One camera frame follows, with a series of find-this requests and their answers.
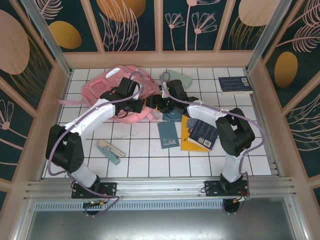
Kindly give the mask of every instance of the white tile floor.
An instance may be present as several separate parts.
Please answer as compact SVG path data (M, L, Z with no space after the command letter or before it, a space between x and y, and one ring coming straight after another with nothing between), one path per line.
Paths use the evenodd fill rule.
M159 82L160 74L166 68L143 68ZM189 96L195 96L207 104L231 110L239 107L246 117L256 120L249 95L222 95L218 77L243 76L241 68L167 68L192 77L193 82L186 90ZM66 99L82 100L81 89L88 80L100 75L106 69L75 69ZM71 122L88 109L87 106L65 105L59 118L59 124ZM181 144L181 122L176 122L177 135ZM260 132L253 127L256 139L253 146L261 141ZM126 154L119 165L114 165L98 150L97 142L104 139ZM217 139L211 152L181 151L180 147L161 149L157 122L143 120L134 124L124 124L106 120L83 142L85 163L97 175L105 177L202 177L219 176L225 162L225 152ZM271 175L266 151L256 149L245 157L243 171L254 176ZM60 168L52 165L57 172ZM44 178L50 178L45 167Z

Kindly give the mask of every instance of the book cover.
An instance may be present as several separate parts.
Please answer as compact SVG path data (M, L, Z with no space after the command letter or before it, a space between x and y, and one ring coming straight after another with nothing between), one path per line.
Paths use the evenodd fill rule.
M188 137L188 141L211 151L217 137L217 128L198 119Z
M253 89L246 76L219 77L222 94L252 94Z
M188 141L190 133L191 133L194 125L196 124L196 122L197 122L197 119L188 118L186 116L182 116L182 121L181 121L181 151L209 152L208 149Z
M168 121L158 123L158 129L162 149L180 146L175 122Z

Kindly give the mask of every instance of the cable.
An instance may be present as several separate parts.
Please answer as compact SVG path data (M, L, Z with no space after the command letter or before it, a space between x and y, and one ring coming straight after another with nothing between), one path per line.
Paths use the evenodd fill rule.
M182 114L181 114L181 116L175 117L175 118L169 117L168 113L166 113L165 115L166 115L169 119L172 119L172 120L180 119L180 118L182 117Z
M74 176L72 176L69 172L67 172L66 170L63 170L63 171L59 171L59 172L56 172L56 173L53 173L51 171L51 162L52 162L52 158L54 157L54 153L59 145L59 143L62 141L62 139L75 127L77 126L79 123L81 123L82 120L84 120L86 117L88 117L90 114L92 114L94 111L97 111L99 108L103 107L103 106L106 106L106 105L109 105L109 104L116 104L116 103L121 103L121 102L124 102L124 101L127 101L129 99L132 99L134 98L135 96L139 95L143 89L144 89L144 86L146 84L146 77L139 71L134 71L133 73L131 73L129 79L131 80L132 76L135 75L135 74L138 74L140 75L142 78L143 78L143 82L142 82L142 85L140 87L140 89L135 93L133 94L132 96L129 96L129 97L126 97L124 99L120 99L120 100L115 100L115 101L108 101L108 102L105 102L105 103L102 103L98 106L96 106L95 108L91 109L89 112L87 112L86 114L84 114L81 118L79 118L70 128L66 129L64 133L62 133L62 135L57 139L57 141L55 142L51 152L50 152L50 155L49 155L49 159L48 159L48 173L51 175L51 176L57 176L59 174L62 174L62 173L66 173L68 175L69 178L71 178L73 181L75 181L76 183L78 183L82 188L84 188L86 191L88 191L89 193L91 194L94 194L96 196L100 196L100 197L108 197L108 198L111 198L111 199L114 199L116 198L116 200L110 204L109 207L107 207L105 210L103 211L100 211L98 212L97 214L93 215L92 217L94 218L95 216L98 217L100 215L102 215L103 213L105 213L106 211L108 211L110 208L113 207L113 205L119 201L120 197L119 196L116 196L116 195L104 195L104 194L100 194L98 192L95 192L95 191L92 191L90 190L88 187L86 187L85 185L83 185L81 182L79 182Z
M128 111L125 111L126 113L125 113L124 116L118 116L118 115L117 115L118 119L123 119L123 118L125 118L126 116L128 116L128 113L129 113L130 110L131 110L131 109L129 109Z
M163 90L171 99L173 99L173 100L175 100L175 101L177 101L177 102L179 102L179 103L182 103L182 104L189 104L189 105L195 105L195 106L203 106L203 107L212 109L212 110L214 110L214 111L217 111L217 112L220 112L220 113L223 113L223 114L231 115L231 116L234 116L234 117L237 117L237 118L246 120L247 122L253 124L254 126L256 126L256 127L259 129L259 131L260 131L260 133L261 133L262 141L261 141L260 144L258 144L257 146L254 146L254 147L249 148L249 149L247 149L247 150L244 151L244 153L243 153L243 155L242 155L242 157L241 157L241 159L240 159L240 164L239 164L239 168L238 168L238 171L241 172L241 170L242 170L242 165L243 165L243 161L244 161L245 156L246 156L249 152L251 152L251 151L253 151L253 150L261 147L261 146L265 143L266 133L265 133L264 129L263 129L261 126L259 126L257 123L255 123L254 121L252 121L251 119L249 119L249 118L247 118L247 117L245 117L245 116L238 115L238 114L233 113L233 112L225 111L225 110L223 110L223 109L220 109L220 108L217 108L217 107L214 107L214 106L210 106L210 105L205 104L205 103L203 103L203 102L202 102L202 103L199 103L199 102L182 101L182 100L180 100L180 99L178 99L178 98L175 98L174 96L171 96L170 93L169 93L169 91L168 91L168 89L167 89L166 86L165 86L165 82L166 82L166 81L165 81L165 75L166 75L166 74L168 75L168 80L167 80L167 81L170 80L170 73L167 72L167 71L165 71L164 73L161 74L160 81L161 81L161 85L162 85L162 90Z

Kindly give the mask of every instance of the small notebook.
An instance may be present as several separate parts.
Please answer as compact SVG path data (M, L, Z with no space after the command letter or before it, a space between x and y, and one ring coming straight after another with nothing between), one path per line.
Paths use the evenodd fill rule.
M161 148L168 149L179 147L177 129L174 121L158 123Z
M219 77L222 94L252 94L253 89L246 76Z
M198 119L188 137L188 141L211 151L217 137L217 128Z

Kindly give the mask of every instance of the black bracket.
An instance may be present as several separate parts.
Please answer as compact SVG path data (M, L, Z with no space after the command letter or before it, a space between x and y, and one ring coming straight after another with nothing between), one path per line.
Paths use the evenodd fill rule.
M221 181L205 181L204 187L205 195L207 197L226 197L226 196L241 196L243 190L246 194L248 193L247 180L239 180L236 185L232 185L228 192L221 187Z
M100 182L97 193L115 196L117 193L117 183L116 182ZM103 197L92 194L87 190L83 189L77 183L73 184L71 198L72 199L103 199Z

